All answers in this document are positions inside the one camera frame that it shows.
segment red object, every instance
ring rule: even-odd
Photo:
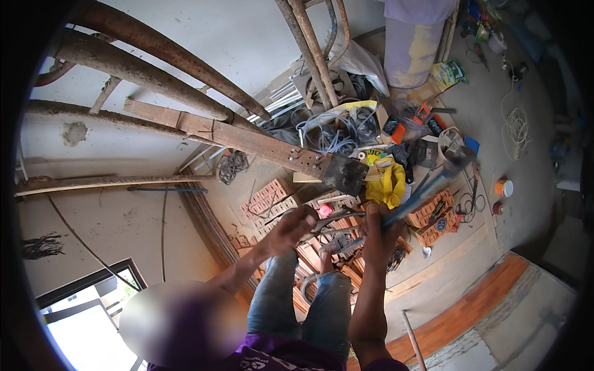
[[[399,123],[398,125],[396,125],[396,129],[394,130],[394,132],[392,133],[392,135],[390,136],[390,138],[392,139],[392,141],[396,144],[400,144],[402,141],[402,136],[405,134],[405,128],[404,126],[402,126],[401,123]]]
[[[460,227],[460,222],[462,221],[462,214],[456,214],[456,223],[450,229],[450,233],[456,233],[458,231],[458,227]]]
[[[320,208],[318,209],[318,214],[320,215],[320,218],[327,218],[328,215],[332,214],[332,207],[323,204],[322,206],[320,206]]]
[[[433,118],[435,119],[435,121],[437,121],[437,124],[439,124],[442,130],[446,129],[446,124],[443,122],[443,120],[437,113],[433,115]]]
[[[493,214],[495,215],[502,215],[503,214],[503,205],[501,205],[501,201],[497,201],[493,204]]]
[[[421,107],[419,107],[419,110],[415,113],[415,117],[413,117],[412,120],[419,125],[423,125],[423,122],[425,122],[427,117],[429,117],[430,113],[431,107],[427,104],[427,102],[425,102]]]

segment metal pipe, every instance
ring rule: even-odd
[[[198,165],[197,165],[197,166],[194,168],[194,171],[196,171],[196,170],[200,169],[200,168],[202,167],[202,165],[206,164],[206,163],[207,163],[209,160],[211,160],[211,159],[215,158],[215,157],[216,157],[216,156],[217,156],[219,153],[221,153],[222,151],[224,151],[224,150],[226,150],[226,149],[227,149],[227,147],[220,148],[218,151],[216,151],[215,153],[213,153],[212,155],[210,155],[210,157],[209,157],[209,158],[207,158],[206,160],[204,160],[204,161],[202,161],[200,164],[198,164]]]
[[[301,26],[305,40],[307,41],[309,49],[313,54],[315,65],[320,71],[322,82],[326,87],[326,93],[330,97],[330,103],[332,103],[333,107],[336,107],[338,106],[338,97],[334,91],[334,84],[332,84],[332,79],[330,78],[330,73],[328,72],[328,66],[326,65],[324,56],[322,55],[322,50],[320,49],[318,39],[315,36],[314,28],[311,25],[309,16],[307,16],[307,13],[305,12],[305,6],[301,0],[289,0],[289,3],[293,8],[293,13],[295,13],[297,22]]]
[[[89,113],[96,115],[101,110],[101,107],[105,104],[105,101],[109,98],[109,95],[113,93],[113,91],[118,87],[118,84],[122,82],[122,79],[115,76],[110,76],[107,81],[105,81],[105,85],[101,88],[101,93],[99,93],[99,97],[95,100],[93,107],[89,110]]]
[[[161,134],[171,135],[187,140],[193,140],[196,142],[202,142],[205,144],[218,145],[220,144],[210,141],[208,139],[197,137],[196,135],[188,136],[185,131],[172,128],[170,126],[161,125],[156,122],[146,121],[137,119],[132,116],[122,115],[121,113],[99,111],[98,114],[92,115],[89,113],[89,108],[84,106],[77,106],[75,104],[62,103],[62,102],[50,102],[47,100],[29,100],[29,106],[27,107],[27,113],[36,113],[38,115],[49,115],[49,116],[67,116],[70,119],[78,120],[93,120],[106,122],[110,124],[119,124],[124,126],[130,126],[137,129],[145,129]]]
[[[196,156],[194,156],[194,158],[192,158],[190,161],[186,162],[185,165],[183,165],[182,167],[180,167],[178,169],[178,173],[180,173],[182,170],[184,170],[186,167],[188,167],[192,162],[198,160],[203,154],[205,154],[206,152],[210,151],[210,149],[213,148],[212,145],[207,146],[204,151],[198,153]]]
[[[340,19],[342,20],[342,28],[345,31],[345,43],[342,46],[340,52],[336,53],[335,56],[332,57],[330,62],[328,63],[328,68],[331,68],[336,64],[336,62],[340,59],[340,57],[345,54],[346,49],[349,47],[350,43],[350,26],[349,20],[346,18],[346,9],[345,3],[342,0],[336,0],[336,4],[338,4],[338,11],[340,12]]]
[[[299,50],[301,50],[301,54],[305,58],[305,64],[307,64],[307,68],[309,69],[309,73],[311,74],[311,79],[314,81],[315,87],[318,88],[318,94],[320,95],[320,99],[322,100],[322,104],[324,105],[325,110],[329,110],[332,108],[330,98],[326,93],[324,88],[324,83],[322,82],[322,78],[320,75],[320,70],[318,70],[317,66],[314,62],[314,56],[311,54],[311,50],[307,45],[307,41],[305,40],[305,36],[303,35],[303,31],[297,22],[297,18],[295,18],[295,14],[293,13],[293,9],[287,2],[287,0],[274,0],[276,5],[279,7],[280,12],[283,14],[285,20],[287,21],[287,25],[295,38],[295,42],[297,42],[297,46],[299,46]]]
[[[421,354],[421,350],[419,349],[419,344],[416,342],[415,333],[412,331],[412,326],[406,316],[406,311],[403,309],[400,311],[402,315],[402,320],[406,326],[406,332],[409,334],[410,342],[412,343],[412,348],[415,350],[416,359],[419,362],[419,369],[421,371],[427,371],[427,367],[425,366],[425,360],[423,359],[423,355]]]
[[[258,116],[269,119],[262,104],[173,40],[132,16],[99,1],[81,6],[71,23],[116,37],[202,81]]]
[[[62,29],[48,55],[84,65],[174,99],[216,120],[247,130],[262,131],[229,108],[152,64],[91,35]]]
[[[330,14],[330,37],[328,38],[328,43],[326,44],[326,48],[324,49],[324,61],[328,59],[328,54],[330,54],[330,49],[334,45],[334,41],[336,40],[336,34],[338,32],[338,23],[336,22],[336,12],[334,11],[334,5],[332,4],[332,0],[326,0],[326,7],[328,8],[328,14]]]
[[[59,62],[58,67],[53,71],[37,75],[37,79],[35,80],[35,86],[39,87],[51,84],[52,82],[64,76],[66,72],[70,71],[74,66],[76,66],[76,63],[68,61]]]

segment wooden plank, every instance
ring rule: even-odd
[[[316,269],[316,272],[319,272],[320,264],[321,264],[320,257],[315,252],[314,248],[312,248],[310,245],[308,245],[303,248],[303,253],[304,253],[305,257],[307,258],[307,260],[309,260],[310,263],[314,266],[314,268]]]
[[[392,300],[395,300],[400,296],[406,294],[409,290],[417,287],[423,282],[428,281],[433,277],[436,277],[439,273],[443,272],[445,269],[454,264],[455,261],[459,259],[461,256],[466,255],[470,250],[475,248],[475,246],[478,245],[479,242],[483,241],[486,237],[487,226],[483,224],[470,237],[468,237],[464,242],[459,244],[458,247],[453,249],[446,256],[442,257],[441,259],[434,262],[427,268],[423,269],[421,272],[418,272],[412,277],[407,278],[401,283],[389,287],[390,291],[386,291],[384,295],[384,306]]]
[[[191,131],[188,133],[202,137],[201,133]],[[330,155],[322,156],[276,138],[266,137],[219,121],[214,121],[212,140],[316,179],[324,178],[330,162]]]
[[[209,139],[225,147],[252,154],[316,179],[324,178],[330,162],[331,154],[322,156],[317,152],[228,123],[149,103],[132,100],[127,100],[127,103],[129,104],[125,105],[125,109],[128,112],[167,126],[173,125],[174,114],[172,111],[177,112],[178,118],[175,119],[175,127],[182,131]]]
[[[173,175],[173,176],[96,176],[78,179],[46,180],[23,183],[16,186],[15,196],[33,195],[44,192],[68,191],[71,189],[125,186],[136,184],[181,183],[213,180],[215,175]]]
[[[155,106],[154,104],[138,102],[132,99],[124,101],[124,111],[149,119],[161,125],[176,128],[181,111]]]
[[[361,288],[362,277],[360,277],[351,267],[345,265],[342,267],[341,272],[350,278],[350,283],[354,288],[357,290]]]

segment white plastic bag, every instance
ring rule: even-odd
[[[330,31],[326,36],[326,43],[330,37]],[[334,57],[336,53],[342,50],[342,46],[345,42],[345,34],[339,28],[336,34],[336,40],[332,49],[330,49],[330,56]],[[365,78],[376,88],[381,95],[384,97],[390,96],[388,90],[388,83],[384,76],[384,69],[381,67],[380,61],[362,46],[358,45],[353,40],[350,41],[349,47],[346,49],[345,54],[342,55],[336,61],[335,66],[340,69],[344,69],[346,72],[356,75],[364,75]]]

